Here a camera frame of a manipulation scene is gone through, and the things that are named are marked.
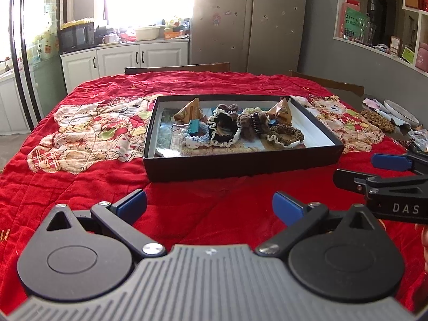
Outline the person's right hand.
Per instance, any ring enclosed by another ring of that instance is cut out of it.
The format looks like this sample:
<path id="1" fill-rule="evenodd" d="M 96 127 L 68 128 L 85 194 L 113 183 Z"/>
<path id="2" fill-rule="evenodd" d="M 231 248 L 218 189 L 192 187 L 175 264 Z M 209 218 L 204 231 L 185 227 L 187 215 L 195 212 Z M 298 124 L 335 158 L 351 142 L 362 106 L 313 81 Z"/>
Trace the person's right hand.
<path id="1" fill-rule="evenodd" d="M 422 224 L 415 224 L 415 230 L 421 234 L 421 243 L 423 246 L 424 255 L 424 270 L 428 273 L 428 226 Z"/>

